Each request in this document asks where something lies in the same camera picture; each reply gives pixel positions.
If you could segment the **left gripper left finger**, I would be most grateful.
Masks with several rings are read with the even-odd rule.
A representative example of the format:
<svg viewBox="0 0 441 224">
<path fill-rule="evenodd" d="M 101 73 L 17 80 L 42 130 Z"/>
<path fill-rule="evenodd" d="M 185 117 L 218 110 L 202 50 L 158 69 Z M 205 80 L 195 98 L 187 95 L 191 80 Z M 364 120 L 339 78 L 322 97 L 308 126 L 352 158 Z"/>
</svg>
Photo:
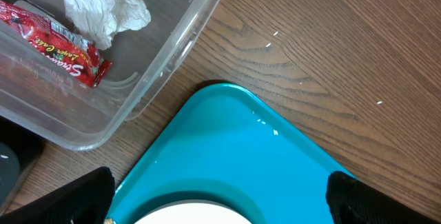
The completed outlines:
<svg viewBox="0 0 441 224">
<path fill-rule="evenodd" d="M 1 216 L 1 224 L 103 223 L 115 194 L 108 167 L 94 171 Z"/>
</svg>

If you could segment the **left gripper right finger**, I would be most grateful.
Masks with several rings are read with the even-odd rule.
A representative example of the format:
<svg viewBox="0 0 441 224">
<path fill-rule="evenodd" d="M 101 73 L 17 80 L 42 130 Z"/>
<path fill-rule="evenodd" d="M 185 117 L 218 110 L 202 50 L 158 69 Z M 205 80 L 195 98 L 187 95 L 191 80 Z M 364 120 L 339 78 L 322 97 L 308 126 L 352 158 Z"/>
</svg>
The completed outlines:
<svg viewBox="0 0 441 224">
<path fill-rule="evenodd" d="M 439 224 L 341 171 L 330 174 L 326 201 L 336 224 Z"/>
</svg>

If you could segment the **large white plate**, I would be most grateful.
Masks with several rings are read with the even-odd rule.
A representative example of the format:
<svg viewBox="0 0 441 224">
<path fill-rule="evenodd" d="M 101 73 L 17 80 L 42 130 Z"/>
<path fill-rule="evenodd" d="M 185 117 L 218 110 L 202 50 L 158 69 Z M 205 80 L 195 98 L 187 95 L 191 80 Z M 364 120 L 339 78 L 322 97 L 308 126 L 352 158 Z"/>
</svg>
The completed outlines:
<svg viewBox="0 0 441 224">
<path fill-rule="evenodd" d="M 235 210 L 212 201 L 176 201 L 152 210 L 135 224 L 251 224 Z"/>
</svg>

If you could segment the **red snack wrapper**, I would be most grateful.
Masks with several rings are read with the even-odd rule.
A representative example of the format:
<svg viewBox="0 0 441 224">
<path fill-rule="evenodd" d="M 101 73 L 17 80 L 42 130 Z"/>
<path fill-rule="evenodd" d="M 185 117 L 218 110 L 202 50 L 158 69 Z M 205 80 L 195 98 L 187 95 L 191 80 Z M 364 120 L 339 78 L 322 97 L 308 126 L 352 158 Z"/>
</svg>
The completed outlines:
<svg viewBox="0 0 441 224">
<path fill-rule="evenodd" d="M 96 87 L 112 66 L 90 41 L 48 17 L 2 1 L 1 20 L 43 56 L 90 88 Z"/>
</svg>

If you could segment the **white napkin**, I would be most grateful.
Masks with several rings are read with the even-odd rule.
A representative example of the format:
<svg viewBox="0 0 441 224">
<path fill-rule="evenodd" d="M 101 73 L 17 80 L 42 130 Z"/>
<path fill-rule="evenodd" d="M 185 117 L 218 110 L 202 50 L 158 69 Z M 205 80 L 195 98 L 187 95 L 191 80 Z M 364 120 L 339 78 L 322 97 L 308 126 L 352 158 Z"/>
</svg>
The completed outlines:
<svg viewBox="0 0 441 224">
<path fill-rule="evenodd" d="M 112 46 L 114 36 L 140 30 L 151 21 L 142 0 L 63 0 L 65 15 L 100 50 Z"/>
</svg>

